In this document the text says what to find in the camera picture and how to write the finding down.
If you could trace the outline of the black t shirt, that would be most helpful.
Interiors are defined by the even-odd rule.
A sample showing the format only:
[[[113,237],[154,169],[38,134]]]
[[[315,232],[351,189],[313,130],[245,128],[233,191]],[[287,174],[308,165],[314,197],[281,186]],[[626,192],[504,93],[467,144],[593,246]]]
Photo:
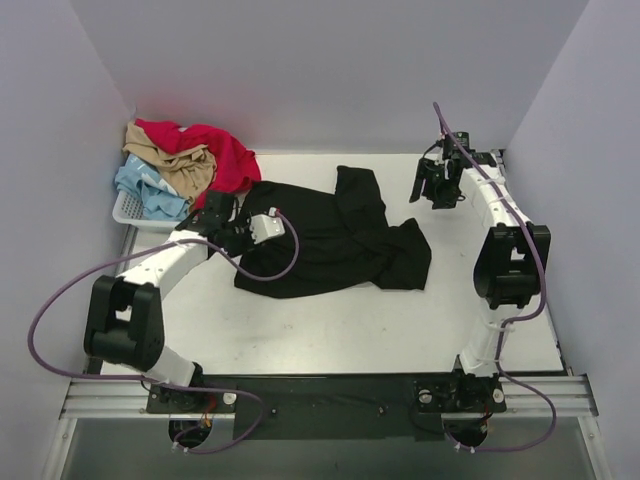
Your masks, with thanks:
[[[363,283],[382,290],[422,290],[432,259],[417,221],[392,226],[374,172],[340,166],[335,191],[262,181],[245,213],[277,208],[292,231],[244,254],[236,288],[276,299],[320,295]]]

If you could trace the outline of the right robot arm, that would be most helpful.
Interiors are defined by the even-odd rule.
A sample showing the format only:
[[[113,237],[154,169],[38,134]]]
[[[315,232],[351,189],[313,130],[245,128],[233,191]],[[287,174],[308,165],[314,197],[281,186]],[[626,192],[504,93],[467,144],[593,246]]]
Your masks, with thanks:
[[[480,298],[478,320],[458,355],[464,374],[446,385],[446,396],[458,409],[469,409],[482,397],[476,378],[494,378],[513,319],[542,294],[551,234],[524,215],[506,187],[496,157],[477,152],[469,134],[442,132],[418,160],[409,201],[426,199],[434,210],[453,209],[468,201],[486,237],[473,270]]]

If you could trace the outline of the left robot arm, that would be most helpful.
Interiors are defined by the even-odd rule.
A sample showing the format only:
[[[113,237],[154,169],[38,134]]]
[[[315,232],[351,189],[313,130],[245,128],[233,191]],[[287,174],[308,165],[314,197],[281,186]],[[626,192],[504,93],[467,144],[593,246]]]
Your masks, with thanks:
[[[195,380],[197,365],[165,345],[162,302],[214,246],[236,256],[250,239],[249,220],[239,216],[233,194],[210,191],[160,246],[116,277],[93,284],[84,350],[96,359],[123,365],[152,381],[173,384],[170,400],[184,412],[199,409],[206,388]]]

